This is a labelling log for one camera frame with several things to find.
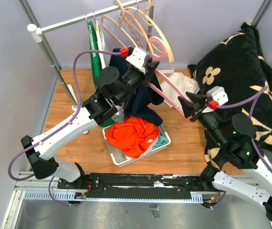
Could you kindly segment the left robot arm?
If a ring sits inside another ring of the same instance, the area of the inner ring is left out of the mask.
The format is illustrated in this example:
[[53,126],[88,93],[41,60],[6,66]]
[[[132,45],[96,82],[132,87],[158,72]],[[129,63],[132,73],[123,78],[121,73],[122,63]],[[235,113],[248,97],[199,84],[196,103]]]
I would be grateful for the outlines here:
[[85,131],[117,113],[117,106],[122,105],[141,84],[150,82],[159,62],[148,60],[137,66],[128,61],[127,64],[128,70],[124,75],[120,75],[113,66],[104,68],[94,81],[97,86],[95,93],[81,102],[70,117],[39,136],[26,135],[21,139],[36,179],[58,177],[76,189],[85,185],[82,167],[57,158],[55,154]]

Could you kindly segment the white and navy shirt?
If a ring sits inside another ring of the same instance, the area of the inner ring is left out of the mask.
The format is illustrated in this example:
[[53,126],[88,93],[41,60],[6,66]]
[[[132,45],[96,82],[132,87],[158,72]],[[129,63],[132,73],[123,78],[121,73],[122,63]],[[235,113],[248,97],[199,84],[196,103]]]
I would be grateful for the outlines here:
[[[105,47],[104,34],[98,21],[95,22],[95,32],[97,37],[98,50],[100,51],[107,50]],[[104,69],[105,67],[107,67],[107,61],[110,61],[110,56],[103,53],[99,53],[98,55],[101,62],[101,69]],[[113,115],[110,119],[102,123],[100,125],[101,127],[107,127],[112,125],[113,123],[120,123],[124,120],[125,115],[123,106],[116,106],[116,108],[118,109],[118,112],[115,115]]]

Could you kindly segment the beige hanger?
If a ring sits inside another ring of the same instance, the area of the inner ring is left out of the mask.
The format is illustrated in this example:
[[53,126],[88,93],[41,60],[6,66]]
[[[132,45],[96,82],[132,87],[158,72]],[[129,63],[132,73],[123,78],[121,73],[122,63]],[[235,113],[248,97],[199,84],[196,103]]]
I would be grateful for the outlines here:
[[[119,44],[122,46],[122,47],[128,47],[128,45],[125,45],[121,40],[120,38],[118,37],[119,34],[124,34],[128,39],[129,41],[132,43],[132,46],[133,47],[138,47],[136,41],[128,34],[128,32],[123,29],[122,27],[122,22],[123,20],[125,19],[125,12],[124,12],[124,7],[121,3],[121,1],[119,0],[114,0],[113,1],[113,4],[115,6],[117,6],[120,10],[120,14],[118,16],[118,19],[115,20],[107,15],[102,15],[101,16],[101,23],[102,23],[102,27],[103,29],[109,34],[111,35],[115,40],[117,40],[119,42]],[[112,29],[112,28],[108,28],[106,26],[106,23],[105,22],[109,22],[111,23],[117,30],[119,30],[119,33],[115,33],[115,31]]]

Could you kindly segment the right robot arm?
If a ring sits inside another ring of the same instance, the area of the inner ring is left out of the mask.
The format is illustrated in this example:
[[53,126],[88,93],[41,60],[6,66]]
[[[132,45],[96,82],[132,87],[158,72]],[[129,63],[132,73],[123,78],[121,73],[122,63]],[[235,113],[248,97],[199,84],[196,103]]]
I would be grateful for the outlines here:
[[[178,100],[184,116],[192,122],[199,121],[219,149],[214,155],[208,155],[208,165],[200,175],[200,187],[205,191],[216,188],[253,202],[265,211],[266,217],[272,222],[272,164],[255,143],[257,129],[251,121],[252,115],[240,112],[222,119],[218,114],[218,110],[249,102],[254,108],[262,93],[227,105],[228,97],[224,89],[214,87],[206,95],[186,93]],[[225,174],[222,171],[225,163],[252,176],[260,187],[255,188]]]

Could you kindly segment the orange t shirt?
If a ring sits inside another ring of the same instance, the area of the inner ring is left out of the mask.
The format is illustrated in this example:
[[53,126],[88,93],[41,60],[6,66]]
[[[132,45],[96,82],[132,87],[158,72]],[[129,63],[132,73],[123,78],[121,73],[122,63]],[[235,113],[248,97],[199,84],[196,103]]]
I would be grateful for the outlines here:
[[130,158],[139,158],[144,154],[159,134],[159,128],[153,123],[133,116],[105,131],[107,142]]

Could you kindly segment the navy t shirt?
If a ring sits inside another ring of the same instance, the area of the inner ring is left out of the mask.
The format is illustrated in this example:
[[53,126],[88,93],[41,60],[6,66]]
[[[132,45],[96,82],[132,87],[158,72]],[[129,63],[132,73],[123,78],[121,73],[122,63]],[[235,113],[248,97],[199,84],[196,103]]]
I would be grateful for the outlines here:
[[131,115],[133,117],[142,118],[156,126],[162,125],[163,119],[161,116],[149,108],[148,105],[160,105],[163,103],[164,98],[143,83],[145,75],[137,68],[128,66],[125,57],[112,55],[109,66],[117,68],[122,78],[131,79],[132,74],[135,73],[136,78],[140,80],[136,91],[130,94],[130,97],[124,102],[123,106],[117,108],[118,112],[111,117],[111,120],[115,123],[120,123]]

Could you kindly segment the teal t shirt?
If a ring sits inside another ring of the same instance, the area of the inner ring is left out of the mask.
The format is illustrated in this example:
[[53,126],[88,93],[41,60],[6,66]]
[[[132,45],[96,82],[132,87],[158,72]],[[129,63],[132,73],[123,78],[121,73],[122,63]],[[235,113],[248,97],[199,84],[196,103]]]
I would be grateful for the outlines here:
[[165,145],[166,143],[167,143],[167,138],[162,133],[160,133],[158,135],[157,141],[156,141],[155,145],[152,147],[152,149],[159,148],[159,147]]

